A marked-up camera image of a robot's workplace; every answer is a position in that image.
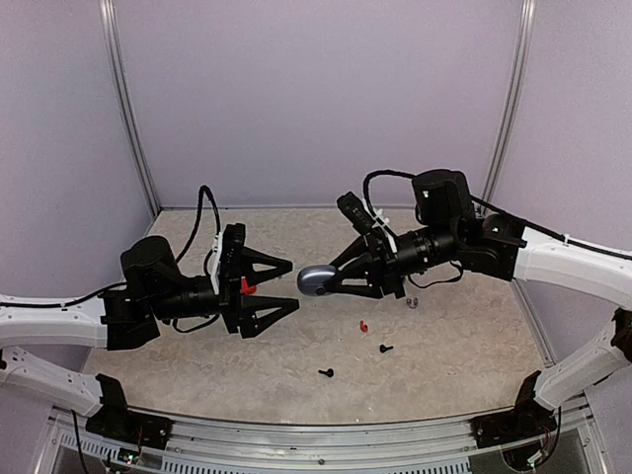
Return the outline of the purple earbud charging case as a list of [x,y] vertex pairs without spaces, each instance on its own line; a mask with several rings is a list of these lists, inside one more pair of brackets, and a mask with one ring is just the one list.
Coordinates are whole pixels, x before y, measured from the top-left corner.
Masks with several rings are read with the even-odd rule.
[[303,268],[296,277],[299,292],[305,296],[321,296],[328,293],[325,283],[338,273],[331,265],[316,265]]

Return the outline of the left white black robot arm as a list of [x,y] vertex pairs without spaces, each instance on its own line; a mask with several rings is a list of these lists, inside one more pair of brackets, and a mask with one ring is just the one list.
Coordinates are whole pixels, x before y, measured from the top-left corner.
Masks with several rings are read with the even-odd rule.
[[28,352],[63,345],[110,352],[139,349],[160,335],[161,321],[220,317],[226,330],[255,338],[299,307],[293,298],[246,295],[288,274],[292,262],[248,248],[241,234],[219,248],[213,276],[185,276],[168,240],[145,237],[120,257],[124,280],[94,295],[53,302],[1,298],[1,383],[29,390],[101,425],[119,439],[138,429],[114,378],[65,369]]

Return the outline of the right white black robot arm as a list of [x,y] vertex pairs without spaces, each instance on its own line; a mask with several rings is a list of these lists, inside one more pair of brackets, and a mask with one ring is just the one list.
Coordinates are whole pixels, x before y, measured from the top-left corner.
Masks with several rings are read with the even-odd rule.
[[497,207],[480,217],[460,171],[434,169],[405,174],[414,192],[421,229],[397,235],[372,206],[369,184],[363,197],[347,193],[337,206],[358,233],[330,265],[316,295],[350,294],[401,298],[413,274],[449,263],[461,273],[512,281],[535,281],[595,296],[615,305],[612,320],[581,348],[527,383],[522,402],[505,417],[505,428],[525,438],[552,411],[588,386],[631,363],[631,255],[578,241]]

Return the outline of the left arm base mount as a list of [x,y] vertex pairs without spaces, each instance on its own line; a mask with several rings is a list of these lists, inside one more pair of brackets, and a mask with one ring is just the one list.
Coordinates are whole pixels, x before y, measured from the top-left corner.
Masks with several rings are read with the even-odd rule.
[[86,430],[95,435],[164,450],[170,438],[173,421],[166,417],[126,411],[124,413],[104,412],[90,417]]

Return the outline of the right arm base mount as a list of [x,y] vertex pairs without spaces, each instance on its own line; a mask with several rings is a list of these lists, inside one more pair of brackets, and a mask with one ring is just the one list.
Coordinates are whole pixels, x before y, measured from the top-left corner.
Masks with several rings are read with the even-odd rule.
[[470,425],[479,449],[544,435],[546,431],[557,429],[553,413],[546,410],[510,409],[475,417]]

